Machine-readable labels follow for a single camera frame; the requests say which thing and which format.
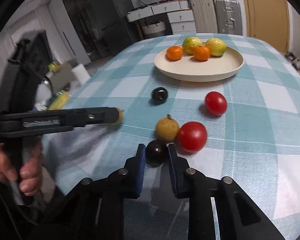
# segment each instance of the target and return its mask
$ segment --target small round fruit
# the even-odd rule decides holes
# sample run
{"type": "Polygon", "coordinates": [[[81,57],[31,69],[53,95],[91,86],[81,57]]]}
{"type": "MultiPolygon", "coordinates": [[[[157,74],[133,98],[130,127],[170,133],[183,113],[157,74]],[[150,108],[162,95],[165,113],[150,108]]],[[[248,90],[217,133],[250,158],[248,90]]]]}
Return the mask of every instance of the small round fruit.
{"type": "Polygon", "coordinates": [[[227,100],[223,95],[218,92],[209,92],[205,99],[204,104],[207,110],[214,115],[223,115],[227,111],[227,100]]]}
{"type": "Polygon", "coordinates": [[[205,45],[208,47],[208,49],[210,50],[210,54],[213,57],[222,56],[227,49],[227,45],[218,38],[208,39],[205,45]]]}
{"type": "Polygon", "coordinates": [[[179,46],[172,46],[167,49],[166,55],[169,59],[179,60],[183,56],[183,50],[179,46]]]}
{"type": "Polygon", "coordinates": [[[162,104],[168,98],[168,91],[163,87],[156,88],[152,91],[151,98],[155,103],[162,104]]]}
{"type": "Polygon", "coordinates": [[[201,46],[202,41],[197,37],[188,37],[182,43],[183,51],[192,54],[192,50],[197,47],[201,46]]]}
{"type": "Polygon", "coordinates": [[[192,50],[195,59],[206,61],[210,58],[210,50],[206,46],[198,46],[192,50]]]}
{"type": "Polygon", "coordinates": [[[165,143],[172,142],[177,137],[178,131],[178,123],[169,114],[167,117],[161,118],[155,127],[157,138],[165,143]]]}
{"type": "Polygon", "coordinates": [[[151,167],[158,167],[169,158],[167,145],[160,140],[148,143],[146,147],[146,163],[151,167]]]}
{"type": "Polygon", "coordinates": [[[207,130],[199,122],[187,122],[179,130],[178,142],[187,152],[200,151],[206,144],[208,138],[207,130]]]}
{"type": "Polygon", "coordinates": [[[116,124],[119,124],[119,123],[121,123],[122,120],[123,120],[123,110],[121,110],[121,109],[119,109],[119,108],[116,108],[116,109],[117,109],[118,112],[119,112],[119,118],[118,118],[118,120],[117,120],[116,122],[110,123],[110,125],[116,125],[116,124]]]}

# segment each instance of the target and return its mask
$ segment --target red tomato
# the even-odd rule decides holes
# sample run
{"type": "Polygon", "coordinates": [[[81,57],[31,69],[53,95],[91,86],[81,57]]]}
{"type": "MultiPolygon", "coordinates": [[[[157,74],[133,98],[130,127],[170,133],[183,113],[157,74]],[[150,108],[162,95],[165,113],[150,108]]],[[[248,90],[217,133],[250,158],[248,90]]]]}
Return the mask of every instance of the red tomato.
{"type": "Polygon", "coordinates": [[[212,91],[204,99],[207,110],[214,115],[223,115],[227,111],[227,101],[223,95],[212,91]]]}
{"type": "Polygon", "coordinates": [[[208,134],[203,124],[199,122],[187,122],[180,128],[177,138],[184,150],[195,153],[205,146],[208,134]]]}

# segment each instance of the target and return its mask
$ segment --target checkered tablecloth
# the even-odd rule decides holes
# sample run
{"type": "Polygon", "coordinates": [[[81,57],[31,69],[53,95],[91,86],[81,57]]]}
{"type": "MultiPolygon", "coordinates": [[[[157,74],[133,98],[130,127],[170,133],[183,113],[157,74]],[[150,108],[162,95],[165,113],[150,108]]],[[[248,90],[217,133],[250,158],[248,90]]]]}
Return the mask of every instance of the checkered tablecloth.
{"type": "MultiPolygon", "coordinates": [[[[64,193],[82,178],[101,179],[121,168],[139,143],[154,139],[156,122],[171,114],[183,125],[198,121],[208,131],[205,148],[184,155],[206,176],[231,176],[277,226],[285,239],[300,234],[300,76],[269,44],[242,36],[221,38],[245,64],[218,82],[190,83],[163,75],[154,66],[159,52],[185,35],[143,40],[103,66],[66,108],[118,107],[120,127],[90,125],[44,137],[45,163],[64,193]],[[151,91],[165,87],[166,103],[152,106],[151,91]],[[228,110],[220,118],[201,113],[209,91],[222,93],[228,110]]],[[[168,167],[146,168],[141,198],[126,201],[126,239],[187,239],[188,200],[174,198],[168,167]]]]}

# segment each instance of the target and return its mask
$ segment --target human hand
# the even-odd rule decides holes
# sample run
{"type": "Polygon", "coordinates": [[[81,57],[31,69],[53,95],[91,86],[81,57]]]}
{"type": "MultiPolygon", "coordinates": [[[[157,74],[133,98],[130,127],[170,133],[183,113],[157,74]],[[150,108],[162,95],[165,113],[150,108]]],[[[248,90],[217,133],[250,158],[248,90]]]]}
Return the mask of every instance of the human hand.
{"type": "MultiPolygon", "coordinates": [[[[42,184],[42,145],[38,141],[30,151],[30,160],[20,169],[22,181],[19,184],[20,190],[26,196],[34,195],[42,184]]],[[[18,179],[15,168],[11,165],[10,159],[2,150],[0,144],[0,181],[15,181],[18,179]]]]}

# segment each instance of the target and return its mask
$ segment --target wooden door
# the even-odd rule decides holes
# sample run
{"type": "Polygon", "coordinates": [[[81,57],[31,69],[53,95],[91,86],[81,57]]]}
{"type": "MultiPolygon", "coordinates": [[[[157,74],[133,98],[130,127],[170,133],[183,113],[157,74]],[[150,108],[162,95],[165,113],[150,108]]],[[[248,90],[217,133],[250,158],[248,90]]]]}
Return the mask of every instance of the wooden door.
{"type": "Polygon", "coordinates": [[[286,0],[247,0],[250,37],[266,41],[280,52],[288,50],[289,15],[286,0]]]}

